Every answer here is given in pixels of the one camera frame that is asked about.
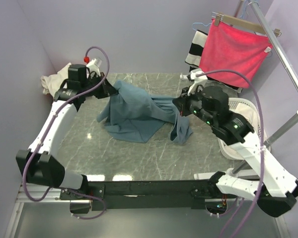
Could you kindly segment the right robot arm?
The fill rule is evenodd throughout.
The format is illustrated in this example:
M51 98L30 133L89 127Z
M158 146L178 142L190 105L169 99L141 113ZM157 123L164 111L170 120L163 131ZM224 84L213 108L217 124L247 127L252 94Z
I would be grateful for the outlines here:
M233 149L263 178L252 181L228 173L216 172L208 180L208 192L214 198L231 194L257 204L271 217L279 217L290 211L298 197L298 178L290 174L270 153L260 145L253 126L241 114L229 109L229 97L218 86L210 86L191 95L183 88L181 95L173 99L181 116L195 115L212 129L212 133Z

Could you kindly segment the blue t shirt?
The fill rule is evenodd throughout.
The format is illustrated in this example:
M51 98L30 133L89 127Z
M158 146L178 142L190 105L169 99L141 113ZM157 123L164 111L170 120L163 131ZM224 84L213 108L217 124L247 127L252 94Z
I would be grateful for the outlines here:
M104 121L105 130L115 139L146 143L165 123L173 124L169 140L184 144L193 133L189 119L180 115L173 98L151 95L144 89L118 80L114 83L117 95L111 96L97 116Z

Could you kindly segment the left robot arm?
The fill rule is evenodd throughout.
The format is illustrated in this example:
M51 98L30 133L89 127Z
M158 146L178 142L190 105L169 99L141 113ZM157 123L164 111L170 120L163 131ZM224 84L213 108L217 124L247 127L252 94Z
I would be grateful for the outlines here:
M104 76L96 59L87 65L71 64L68 67L68 77L55 92L51 111L40 133L28 149L19 150L16 154L26 183L70 188L77 199L89 195L86 176L67 171L56 156L61 141L86 98L94 96L103 99L118 93Z

